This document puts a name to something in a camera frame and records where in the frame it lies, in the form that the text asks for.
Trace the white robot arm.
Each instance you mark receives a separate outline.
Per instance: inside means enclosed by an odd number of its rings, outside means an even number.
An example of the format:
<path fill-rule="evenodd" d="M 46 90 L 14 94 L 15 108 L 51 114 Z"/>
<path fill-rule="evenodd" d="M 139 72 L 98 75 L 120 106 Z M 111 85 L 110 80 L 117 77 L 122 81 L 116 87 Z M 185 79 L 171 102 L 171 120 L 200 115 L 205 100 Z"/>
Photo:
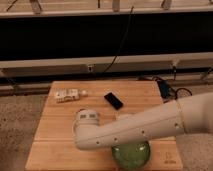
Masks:
<path fill-rule="evenodd" d="M 213 134 L 213 92 L 173 100 L 100 125 L 99 113 L 76 113 L 74 142 L 80 150 L 112 147 L 182 134 Z"/>

